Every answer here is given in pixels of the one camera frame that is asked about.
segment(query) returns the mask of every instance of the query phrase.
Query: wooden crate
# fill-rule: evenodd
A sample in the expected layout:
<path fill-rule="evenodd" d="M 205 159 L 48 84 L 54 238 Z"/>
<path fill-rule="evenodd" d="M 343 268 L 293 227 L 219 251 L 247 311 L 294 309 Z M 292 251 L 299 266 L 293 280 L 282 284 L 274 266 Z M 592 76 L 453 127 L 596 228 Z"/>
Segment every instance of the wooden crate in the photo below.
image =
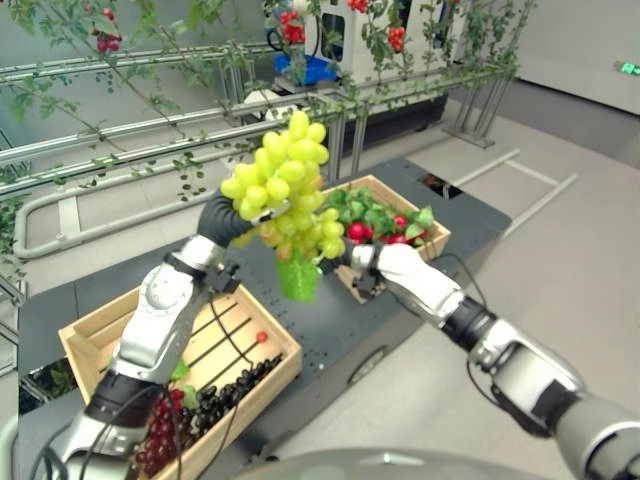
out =
<path fill-rule="evenodd" d="M 115 346 L 138 303 L 138 289 L 107 303 L 98 310 L 58 331 L 69 363 L 85 402 L 89 401 L 99 379 L 106 371 Z M 300 345 L 242 285 L 232 295 L 214 301 L 216 313 L 233 342 L 242 352 L 255 346 L 246 357 L 257 363 L 283 355 L 282 361 L 240 402 L 229 429 L 233 410 L 182 455 L 182 479 L 195 479 L 213 460 L 227 429 L 229 445 L 302 369 Z M 267 341 L 256 343 L 263 331 Z M 216 385 L 218 389 L 235 382 L 249 363 L 238 355 L 228 341 L 209 305 L 195 319 L 191 339 L 183 355 L 190 365 L 188 375 L 177 385 L 192 385 L 197 390 Z M 153 477 L 175 479 L 173 461 Z"/>
<path fill-rule="evenodd" d="M 373 175 L 367 175 L 365 177 L 357 178 L 351 182 L 343 183 L 342 185 L 333 187 L 326 192 L 329 193 L 331 192 L 331 190 L 335 190 L 337 188 L 344 189 L 349 186 L 351 188 L 367 187 L 371 192 L 371 196 L 376 202 L 382 205 L 390 205 L 400 212 L 419 210 L 417 206 L 415 206 L 403 196 L 399 195 L 395 190 L 389 188 Z M 430 260 L 440 255 L 442 253 L 442 250 L 444 249 L 445 244 L 449 240 L 449 236 L 451 235 L 451 232 L 437 221 L 435 222 L 435 228 L 436 234 L 431 239 L 431 241 L 429 241 L 426 245 L 422 245 L 416 248 L 416 250 L 424 260 Z M 342 266 L 336 269 L 336 275 L 360 303 L 366 303 L 366 300 L 362 299 L 358 294 L 358 291 L 352 286 L 353 279 L 356 278 L 356 272 L 354 272 L 349 267 Z"/>

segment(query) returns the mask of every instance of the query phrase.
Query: black cable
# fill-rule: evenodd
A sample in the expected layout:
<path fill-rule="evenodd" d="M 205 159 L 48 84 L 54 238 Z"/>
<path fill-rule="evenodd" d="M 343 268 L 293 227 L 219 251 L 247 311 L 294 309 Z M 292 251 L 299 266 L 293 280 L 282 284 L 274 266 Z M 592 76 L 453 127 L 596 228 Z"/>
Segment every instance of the black cable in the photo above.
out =
<path fill-rule="evenodd" d="M 238 355 L 240 355 L 244 359 L 245 362 L 247 362 L 247 363 L 249 363 L 251 365 L 251 368 L 253 369 L 253 362 L 247 357 L 247 355 L 242 350 L 240 350 L 238 348 L 236 343 L 231 338 L 231 335 L 229 335 L 229 332 L 227 331 L 227 329 L 222 324 L 222 320 L 218 316 L 218 312 L 216 312 L 216 307 L 214 307 L 214 305 L 213 305 L 213 292 L 211 290 L 209 290 L 209 308 L 211 309 L 211 313 L 213 314 L 213 318 L 215 318 L 216 321 L 218 322 L 218 325 L 220 325 L 220 328 L 222 329 L 222 332 L 224 333 L 224 336 L 227 338 L 227 340 L 229 340 L 229 343 L 231 344 L 231 346 L 235 349 L 235 351 L 238 353 Z"/>
<path fill-rule="evenodd" d="M 178 419 L 176 418 L 176 410 L 174 408 L 173 398 L 169 393 L 169 389 L 165 388 L 165 395 L 169 398 L 169 404 L 171 406 L 171 423 L 173 424 L 173 441 L 176 445 L 176 461 L 178 462 L 178 476 L 176 480 L 182 478 L 182 439 L 180 438 L 180 432 L 178 431 Z"/>
<path fill-rule="evenodd" d="M 95 449 L 96 449 L 96 446 L 98 445 L 98 442 L 100 441 L 100 438 L 105 434 L 107 429 L 111 428 L 111 426 L 113 425 L 113 422 L 120 416 L 120 414 L 122 414 L 122 412 L 126 410 L 127 407 L 129 407 L 129 405 L 131 405 L 133 402 L 135 402 L 138 398 L 140 398 L 143 394 L 147 393 L 149 390 L 156 389 L 156 388 L 158 388 L 157 385 L 149 385 L 146 388 L 143 388 L 138 393 L 136 393 L 133 397 L 131 397 L 129 400 L 123 403 L 120 406 L 120 408 L 118 408 L 118 410 L 116 410 L 116 412 L 113 414 L 113 417 L 111 417 L 111 420 L 108 423 L 106 423 L 104 427 L 102 427 L 102 429 L 98 432 L 98 435 L 96 435 L 96 438 L 93 440 L 93 443 L 89 447 L 89 450 L 87 450 L 87 453 L 84 456 L 84 461 L 82 462 L 82 468 L 80 469 L 79 480 L 84 480 L 84 474 L 87 470 L 87 465 L 89 465 L 89 460 L 91 460 L 91 456 L 95 453 Z"/>
<path fill-rule="evenodd" d="M 40 466 L 40 462 L 45 458 L 45 456 L 47 455 L 46 451 L 47 448 L 50 448 L 51 443 L 62 433 L 64 432 L 67 428 L 69 428 L 71 426 L 71 422 L 65 423 L 62 427 L 60 427 L 58 430 L 56 430 L 53 435 L 51 435 L 47 441 L 44 443 L 44 445 L 42 446 L 42 448 L 40 449 L 40 451 L 38 452 L 38 454 L 36 455 L 36 459 L 33 461 L 33 465 L 31 467 L 31 472 L 29 472 L 29 480 L 34 480 L 36 478 L 36 474 L 38 473 L 38 467 Z"/>
<path fill-rule="evenodd" d="M 59 480 L 69 480 L 69 471 L 67 470 L 67 466 L 60 459 L 58 454 L 53 451 L 50 446 L 47 446 L 44 451 L 45 458 L 49 460 L 53 465 L 55 465 L 56 469 L 60 473 Z"/>
<path fill-rule="evenodd" d="M 476 387 L 476 390 L 478 390 L 478 392 L 480 392 L 480 395 L 482 395 L 489 403 L 491 403 L 492 405 L 502 409 L 502 405 L 500 405 L 495 398 L 490 397 L 480 386 L 480 384 L 478 383 L 478 381 L 475 379 L 475 377 L 473 376 L 473 374 L 471 373 L 471 363 L 469 362 L 469 357 L 467 357 L 467 375 L 469 376 L 469 380 L 471 380 L 471 383 L 473 383 L 473 386 Z"/>
<path fill-rule="evenodd" d="M 465 265 L 464 261 L 462 261 L 462 259 L 458 255 L 456 255 L 455 253 L 441 253 L 437 257 L 432 258 L 430 261 L 434 262 L 434 261 L 436 261 L 436 260 L 438 260 L 440 258 L 446 258 L 446 257 L 451 257 L 451 258 L 454 258 L 454 259 L 457 260 L 458 264 L 460 264 L 462 269 L 465 271 L 465 273 L 467 274 L 467 276 L 471 280 L 471 283 L 473 284 L 473 287 L 478 292 L 478 295 L 480 295 L 480 299 L 482 301 L 482 306 L 484 308 L 489 308 L 487 306 L 487 299 L 484 296 L 484 293 L 482 293 L 482 290 L 480 289 L 480 286 L 478 285 L 478 282 L 476 282 L 476 279 L 474 278 L 473 274 L 471 273 L 471 270 L 469 270 L 469 268 Z"/>

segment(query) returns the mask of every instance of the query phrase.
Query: grape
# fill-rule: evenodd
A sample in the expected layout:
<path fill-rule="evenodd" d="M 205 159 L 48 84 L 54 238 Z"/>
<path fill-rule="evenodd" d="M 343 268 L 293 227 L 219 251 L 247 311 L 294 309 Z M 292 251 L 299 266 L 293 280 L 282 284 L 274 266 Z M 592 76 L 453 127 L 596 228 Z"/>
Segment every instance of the grape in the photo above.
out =
<path fill-rule="evenodd" d="M 316 143 L 322 142 L 327 135 L 327 129 L 321 123 L 314 122 L 307 129 L 307 138 Z"/>
<path fill-rule="evenodd" d="M 320 167 L 314 161 L 307 160 L 304 162 L 304 168 L 306 173 L 304 175 L 304 180 L 309 181 L 316 178 L 320 174 Z"/>
<path fill-rule="evenodd" d="M 293 218 L 293 223 L 299 232 L 309 230 L 313 226 L 311 215 L 309 213 L 293 212 L 291 216 Z"/>
<path fill-rule="evenodd" d="M 267 153 L 267 149 L 264 147 L 260 147 L 253 154 L 253 158 L 254 158 L 254 162 L 256 163 L 256 166 L 258 167 L 258 171 L 260 172 L 260 175 L 262 175 L 265 181 L 270 179 L 275 172 L 275 168 L 271 164 L 271 160 L 269 160 L 269 154 Z"/>
<path fill-rule="evenodd" d="M 284 162 L 278 169 L 278 176 L 287 182 L 297 182 L 304 178 L 307 170 L 304 167 L 304 163 L 289 160 Z"/>
<path fill-rule="evenodd" d="M 258 167 L 255 164 L 239 163 L 233 169 L 238 182 L 244 187 L 250 185 L 257 185 L 260 183 L 260 177 L 258 175 Z"/>
<path fill-rule="evenodd" d="M 282 142 L 284 147 L 288 150 L 289 146 L 293 143 L 293 140 L 291 140 L 291 133 L 289 132 L 289 130 L 285 130 L 280 134 L 280 141 Z"/>
<path fill-rule="evenodd" d="M 260 215 L 260 209 L 251 205 L 246 198 L 243 198 L 238 213 L 243 220 L 251 221 Z"/>
<path fill-rule="evenodd" d="M 324 165 L 329 161 L 329 150 L 324 145 L 315 146 L 316 154 L 314 160 L 318 165 Z"/>
<path fill-rule="evenodd" d="M 322 224 L 319 223 L 314 225 L 311 230 L 309 230 L 309 237 L 313 238 L 316 242 L 322 238 Z"/>
<path fill-rule="evenodd" d="M 275 200 L 284 200 L 289 196 L 291 189 L 283 179 L 273 177 L 267 180 L 267 192 Z"/>
<path fill-rule="evenodd" d="M 303 212 L 312 212 L 316 209 L 316 199 L 314 194 L 306 193 L 304 195 L 300 195 L 298 197 L 298 201 L 296 202 L 296 208 L 302 210 Z"/>
<path fill-rule="evenodd" d="M 325 237 L 341 237 L 344 233 L 344 226 L 339 222 L 324 222 L 322 233 Z"/>
<path fill-rule="evenodd" d="M 247 233 L 240 235 L 239 237 L 236 237 L 233 240 L 231 240 L 231 245 L 233 245 L 236 248 L 244 248 L 249 244 L 249 242 L 251 242 L 252 238 L 253 238 L 253 231 L 250 230 Z"/>
<path fill-rule="evenodd" d="M 262 137 L 262 145 L 267 149 L 269 159 L 274 165 L 280 165 L 287 157 L 284 142 L 276 132 L 267 132 Z"/>
<path fill-rule="evenodd" d="M 328 259 L 339 256 L 341 249 L 342 240 L 339 238 L 325 238 L 322 241 L 322 254 Z"/>
<path fill-rule="evenodd" d="M 312 210 L 317 210 L 322 206 L 324 201 L 326 200 L 325 194 L 322 192 L 315 192 L 313 194 L 313 208 Z"/>
<path fill-rule="evenodd" d="M 316 175 L 312 180 L 309 180 L 307 184 L 303 187 L 302 191 L 304 193 L 313 193 L 322 188 L 322 184 L 324 183 L 324 179 L 321 175 Z"/>
<path fill-rule="evenodd" d="M 320 220 L 323 222 L 335 222 L 338 218 L 340 218 L 340 212 L 337 208 L 327 208 L 320 214 Z"/>
<path fill-rule="evenodd" d="M 276 259 L 280 262 L 287 262 L 291 259 L 291 242 L 283 242 L 276 248 Z"/>
<path fill-rule="evenodd" d="M 267 191 L 264 187 L 251 185 L 247 187 L 247 193 L 244 198 L 251 204 L 251 206 L 260 208 L 267 203 L 269 196 L 267 195 Z"/>
<path fill-rule="evenodd" d="M 276 227 L 281 233 L 289 237 L 296 233 L 296 225 L 289 215 L 280 215 L 276 218 Z"/>
<path fill-rule="evenodd" d="M 309 128 L 309 117 L 301 110 L 296 110 L 289 119 L 289 133 L 291 139 L 295 142 L 300 140 L 307 134 Z"/>
<path fill-rule="evenodd" d="M 245 187 L 235 178 L 227 178 L 220 184 L 220 191 L 225 197 L 239 199 L 244 195 Z"/>
<path fill-rule="evenodd" d="M 300 162 L 315 160 L 317 152 L 316 147 L 317 145 L 308 138 L 298 140 L 289 147 L 289 158 Z"/>

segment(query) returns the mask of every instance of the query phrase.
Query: white machine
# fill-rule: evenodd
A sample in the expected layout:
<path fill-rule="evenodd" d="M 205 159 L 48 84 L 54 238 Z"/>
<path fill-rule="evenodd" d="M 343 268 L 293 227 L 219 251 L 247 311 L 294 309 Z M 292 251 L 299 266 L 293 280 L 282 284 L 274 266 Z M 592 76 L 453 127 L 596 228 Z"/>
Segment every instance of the white machine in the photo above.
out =
<path fill-rule="evenodd" d="M 294 2 L 294 7 L 304 8 L 302 5 L 306 2 Z M 449 22 L 450 28 L 445 35 L 459 37 L 464 27 L 464 18 L 460 13 L 455 13 L 455 9 L 448 1 L 439 2 L 433 12 L 426 10 L 421 11 L 421 5 L 424 2 L 412 0 L 399 0 L 399 17 L 402 26 L 405 29 L 405 49 L 407 53 L 413 55 L 415 59 L 414 71 L 426 71 L 425 62 L 422 55 L 428 51 L 426 39 L 423 34 L 423 22 L 428 21 L 432 16 L 435 22 L 444 24 Z M 356 84 L 370 81 L 377 81 L 378 76 L 375 71 L 375 63 L 371 52 L 367 48 L 365 41 L 362 39 L 362 27 L 369 20 L 367 14 L 352 10 L 346 0 L 329 0 L 321 3 L 322 14 L 316 19 L 308 15 L 305 19 L 305 54 L 313 55 L 316 50 L 317 35 L 320 35 L 320 42 L 315 56 L 317 58 L 331 62 L 335 58 L 344 72 L 350 72 Z M 373 20 L 374 24 L 383 27 L 389 23 L 387 13 Z M 329 44 L 325 32 L 337 32 L 342 37 L 340 42 Z M 445 65 L 440 58 L 443 38 L 436 38 L 434 35 L 432 40 L 432 52 L 434 59 L 430 63 L 430 69 L 435 70 Z M 401 53 L 396 53 L 402 62 Z M 386 70 L 382 72 L 382 78 L 390 78 L 397 75 L 394 70 Z"/>

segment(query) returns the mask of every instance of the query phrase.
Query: black table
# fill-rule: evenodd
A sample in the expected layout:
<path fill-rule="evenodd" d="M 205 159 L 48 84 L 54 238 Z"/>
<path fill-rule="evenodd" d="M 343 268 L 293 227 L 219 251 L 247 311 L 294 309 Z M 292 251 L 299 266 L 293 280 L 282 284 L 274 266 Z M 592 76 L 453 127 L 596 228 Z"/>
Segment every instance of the black table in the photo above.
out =
<path fill-rule="evenodd" d="M 445 252 L 462 258 L 477 272 L 511 220 L 462 192 L 445 199 L 419 181 L 427 172 L 406 159 L 363 170 L 373 174 L 416 205 L 430 204 L 452 235 Z M 132 258 L 29 299 L 20 311 L 20 375 L 64 355 L 57 330 L 138 286 L 167 251 L 181 242 Z M 233 478 L 265 445 L 274 447 L 304 427 L 349 386 L 367 359 L 380 357 L 409 337 L 421 321 L 407 313 L 388 292 L 360 305 L 330 275 L 319 282 L 312 305 L 284 299 L 278 289 L 273 255 L 257 240 L 228 258 L 240 265 L 238 276 L 252 294 L 302 345 L 304 366 L 296 379 L 203 473 L 203 479 Z M 434 263 L 459 283 L 468 283 L 453 258 Z M 20 478 L 27 478 L 44 440 L 83 407 L 76 390 L 23 415 L 19 423 Z"/>

